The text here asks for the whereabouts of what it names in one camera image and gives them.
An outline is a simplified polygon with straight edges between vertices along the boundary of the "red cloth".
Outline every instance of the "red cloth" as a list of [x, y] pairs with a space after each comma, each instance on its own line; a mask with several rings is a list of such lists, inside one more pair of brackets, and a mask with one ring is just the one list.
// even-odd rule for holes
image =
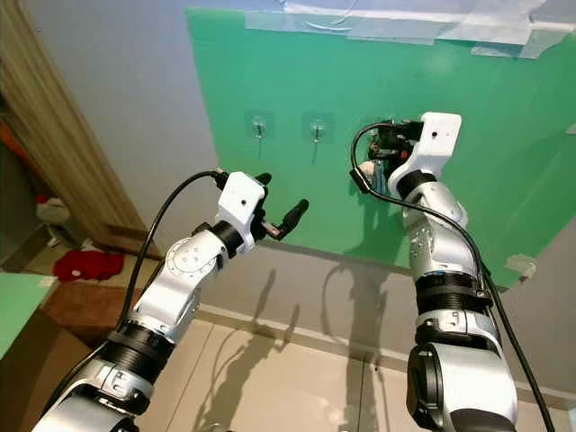
[[76, 279], [110, 279], [124, 265], [124, 255], [106, 254], [97, 250], [71, 250], [54, 265], [52, 273], [60, 281]]

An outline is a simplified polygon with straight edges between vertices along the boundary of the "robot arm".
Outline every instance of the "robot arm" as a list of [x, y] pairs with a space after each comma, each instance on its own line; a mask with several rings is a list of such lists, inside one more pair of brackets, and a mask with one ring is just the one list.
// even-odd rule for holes
[[[374, 185], [442, 213], [465, 228], [464, 207], [438, 181], [461, 118], [427, 112], [421, 121], [378, 128], [360, 169]], [[514, 431], [517, 395], [464, 238], [445, 221], [405, 208], [409, 264], [417, 290], [416, 343], [409, 355], [407, 408], [430, 430]]]
[[201, 287], [237, 253], [266, 234], [281, 239], [308, 209], [300, 201], [275, 226], [265, 222], [265, 183], [244, 173], [228, 175], [216, 224], [201, 225], [167, 252], [164, 267], [128, 318], [79, 371], [33, 432], [132, 432], [149, 405], [154, 383], [182, 339], [200, 302]]

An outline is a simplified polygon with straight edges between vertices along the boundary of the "green panel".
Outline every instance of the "green panel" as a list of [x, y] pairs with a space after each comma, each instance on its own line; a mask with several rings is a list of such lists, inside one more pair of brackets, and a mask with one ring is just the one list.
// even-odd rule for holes
[[[272, 221], [310, 200], [286, 242], [406, 266], [399, 209], [356, 191], [348, 148], [368, 122], [426, 111], [463, 116], [442, 180], [467, 209], [499, 284], [518, 277], [503, 267], [508, 256], [537, 256], [574, 215], [576, 137], [565, 133], [576, 122], [574, 35], [528, 60], [473, 56], [468, 42], [247, 30], [236, 11], [187, 16], [221, 165], [274, 175]], [[302, 133], [310, 112], [331, 127], [317, 147]], [[261, 144], [250, 130], [255, 114], [266, 119]]]
[[48, 294], [55, 277], [0, 274], [0, 358]]

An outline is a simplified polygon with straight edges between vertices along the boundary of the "gray wall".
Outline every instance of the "gray wall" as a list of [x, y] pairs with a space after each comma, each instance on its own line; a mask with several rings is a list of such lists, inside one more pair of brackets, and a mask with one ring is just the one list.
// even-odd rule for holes
[[0, 263], [38, 226], [34, 195], [18, 157], [0, 143]]
[[[39, 35], [146, 222], [178, 181], [217, 165], [183, 15], [186, 5], [198, 3], [28, 0]], [[204, 3], [245, 9], [275, 4]], [[216, 198], [207, 184], [184, 193], [158, 244], [165, 247], [200, 221], [211, 221]], [[573, 223], [543, 253], [536, 278], [504, 294], [541, 384], [568, 392], [576, 392], [570, 332], [576, 319], [568, 309], [576, 304], [575, 241]], [[272, 281], [262, 318], [287, 323], [299, 304], [299, 327], [408, 353], [417, 311], [411, 280], [398, 270], [300, 248], [261, 247], [232, 261], [203, 300], [252, 314]]]

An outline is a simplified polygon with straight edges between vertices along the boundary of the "tile floor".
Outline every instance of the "tile floor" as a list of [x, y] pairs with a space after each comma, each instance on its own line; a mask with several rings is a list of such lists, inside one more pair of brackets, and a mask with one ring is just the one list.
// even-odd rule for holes
[[[47, 248], [26, 271], [51, 275], [68, 250]], [[133, 256], [120, 274], [95, 284], [126, 286]], [[137, 283], [156, 266], [146, 260]], [[142, 432], [415, 432], [406, 411], [406, 375], [340, 355], [195, 320], [160, 375]], [[552, 409], [558, 432], [566, 411]], [[520, 402], [517, 430], [544, 431], [535, 404]]]

